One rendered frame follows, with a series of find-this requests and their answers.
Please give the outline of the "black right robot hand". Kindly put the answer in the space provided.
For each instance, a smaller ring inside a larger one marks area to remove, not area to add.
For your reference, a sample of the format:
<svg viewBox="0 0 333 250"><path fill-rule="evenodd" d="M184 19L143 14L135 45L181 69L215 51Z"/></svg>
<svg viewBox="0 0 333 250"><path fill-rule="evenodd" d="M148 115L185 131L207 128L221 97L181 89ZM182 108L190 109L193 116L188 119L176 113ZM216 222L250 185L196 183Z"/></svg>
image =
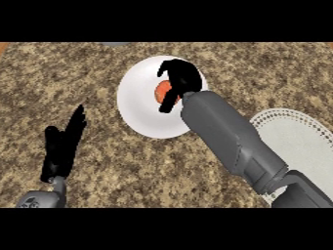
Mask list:
<svg viewBox="0 0 333 250"><path fill-rule="evenodd" d="M182 98L187 92L199 92L202 89L202 78L196 66L182 60L172 59L163 61L159 67L157 75L166 72L169 90L159 107L160 113L169 113L176 98Z"/></svg>

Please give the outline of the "white plate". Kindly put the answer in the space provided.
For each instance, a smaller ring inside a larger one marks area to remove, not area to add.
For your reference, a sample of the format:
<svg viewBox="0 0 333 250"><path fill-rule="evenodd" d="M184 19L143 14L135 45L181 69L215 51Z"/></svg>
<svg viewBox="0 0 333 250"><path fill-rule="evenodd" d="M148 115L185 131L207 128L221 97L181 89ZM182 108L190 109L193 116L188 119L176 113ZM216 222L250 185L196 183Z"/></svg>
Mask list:
<svg viewBox="0 0 333 250"><path fill-rule="evenodd" d="M153 56L138 61L123 73L116 89L116 108L128 127L144 137L171 139L187 131L181 118L181 102L172 106L169 113L160 113L156 99L159 83L168 80L168 72L157 75L162 62L179 60L174 56Z"/></svg>

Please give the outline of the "white round lace placemat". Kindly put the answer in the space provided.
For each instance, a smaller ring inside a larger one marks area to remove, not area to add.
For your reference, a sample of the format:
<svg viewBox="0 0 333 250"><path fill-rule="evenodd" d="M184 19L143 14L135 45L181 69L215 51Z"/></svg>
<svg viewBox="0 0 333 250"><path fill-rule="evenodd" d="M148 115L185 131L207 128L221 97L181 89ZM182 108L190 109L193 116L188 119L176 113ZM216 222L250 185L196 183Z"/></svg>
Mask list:
<svg viewBox="0 0 333 250"><path fill-rule="evenodd" d="M333 201L333 134L302 112L268 108L250 120L262 142Z"/></svg>

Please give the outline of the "orange squash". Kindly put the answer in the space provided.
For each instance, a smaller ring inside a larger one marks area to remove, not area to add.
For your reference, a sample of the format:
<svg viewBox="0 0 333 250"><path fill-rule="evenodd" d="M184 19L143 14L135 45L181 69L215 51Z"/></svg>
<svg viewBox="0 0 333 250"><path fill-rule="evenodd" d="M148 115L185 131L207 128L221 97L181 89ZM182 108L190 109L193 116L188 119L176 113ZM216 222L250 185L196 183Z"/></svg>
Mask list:
<svg viewBox="0 0 333 250"><path fill-rule="evenodd" d="M169 81L163 80L159 82L154 89L154 99L159 104L163 103L166 92L171 90Z"/></svg>

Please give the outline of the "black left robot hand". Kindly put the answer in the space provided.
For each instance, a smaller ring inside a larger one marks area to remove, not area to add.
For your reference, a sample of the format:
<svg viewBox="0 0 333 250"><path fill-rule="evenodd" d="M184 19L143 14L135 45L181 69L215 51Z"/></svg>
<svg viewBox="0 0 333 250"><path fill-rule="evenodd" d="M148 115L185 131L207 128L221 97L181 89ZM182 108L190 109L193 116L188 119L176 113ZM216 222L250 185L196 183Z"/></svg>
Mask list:
<svg viewBox="0 0 333 250"><path fill-rule="evenodd" d="M69 176L76 146L87 126L84 107L78 105L66 128L60 131L54 126L44 128L44 150L39 180L51 183L56 177Z"/></svg>

